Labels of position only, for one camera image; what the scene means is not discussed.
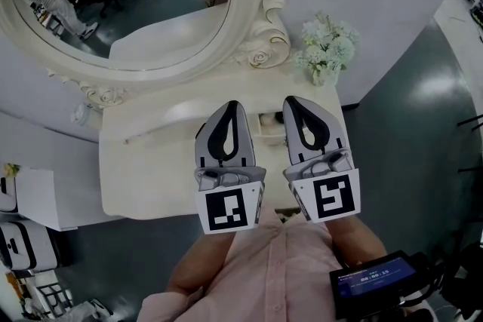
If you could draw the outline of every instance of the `white vanity table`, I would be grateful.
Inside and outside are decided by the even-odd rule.
[[[267,169],[264,200],[275,208],[297,206],[281,174],[288,151],[268,145],[258,115],[281,111],[294,95],[328,110],[345,131],[335,88],[312,86],[290,64],[290,39],[277,15],[284,6],[285,0],[229,0],[144,26],[113,44],[109,59],[46,32],[23,0],[0,0],[0,27],[50,76],[75,83],[103,111],[105,212],[154,219],[196,213],[195,135],[229,100],[245,108],[257,165]],[[224,17],[214,17],[220,10]]]
[[[258,114],[280,111],[284,98],[296,95],[316,102],[343,124],[335,88],[314,87],[299,76],[290,64],[254,71],[233,63],[194,82],[106,109],[99,144],[106,213],[133,219],[196,213],[195,135],[228,100],[238,100],[247,113],[257,165],[267,170],[264,202],[296,207],[281,174],[290,166],[287,147],[264,142],[257,132]]]

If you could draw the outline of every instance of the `white artificial flower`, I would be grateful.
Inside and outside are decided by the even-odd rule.
[[[327,61],[327,68],[334,71],[340,64],[338,62],[334,62],[333,60]]]
[[[327,59],[337,64],[346,65],[355,53],[354,44],[349,38],[340,36],[335,38],[327,49]]]
[[[315,86],[322,86],[324,84],[324,80],[321,76],[322,72],[319,70],[314,70],[312,73],[312,82]]]
[[[328,39],[332,40],[332,34],[327,25],[321,23],[320,20],[313,20],[303,24],[302,39],[307,46],[326,44]]]
[[[298,69],[306,69],[310,66],[309,61],[303,55],[303,51],[296,52],[292,60],[294,62],[294,66]]]
[[[315,16],[320,21],[320,23],[325,25],[325,28],[329,32],[334,32],[333,30],[334,30],[336,25],[335,25],[335,23],[334,23],[334,21],[332,20],[331,17],[329,17],[327,14],[324,14],[321,11],[319,11],[317,14],[315,14]]]
[[[325,51],[320,46],[309,46],[305,50],[305,58],[311,63],[320,63],[325,60]]]
[[[356,46],[359,43],[359,33],[347,22],[340,22],[335,30],[340,36],[348,38],[353,45]]]

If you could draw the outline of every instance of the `white cabinet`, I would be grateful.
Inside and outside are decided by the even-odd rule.
[[[100,193],[79,175],[22,167],[16,177],[20,215],[58,231],[113,220],[102,209]]]
[[[15,179],[2,176],[0,173],[0,211],[3,213],[17,212],[17,193],[15,192]]]

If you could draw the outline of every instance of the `flower bouquet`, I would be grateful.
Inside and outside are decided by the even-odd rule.
[[[3,169],[5,171],[5,177],[16,177],[20,172],[20,165],[16,164],[4,164]]]
[[[306,45],[294,55],[294,65],[307,69],[315,86],[335,85],[340,70],[354,57],[359,33],[347,22],[335,23],[328,15],[303,24],[302,39]]]

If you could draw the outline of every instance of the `small screen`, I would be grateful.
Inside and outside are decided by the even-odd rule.
[[[393,284],[416,274],[408,262],[398,257],[365,270],[338,277],[339,294],[350,298]]]

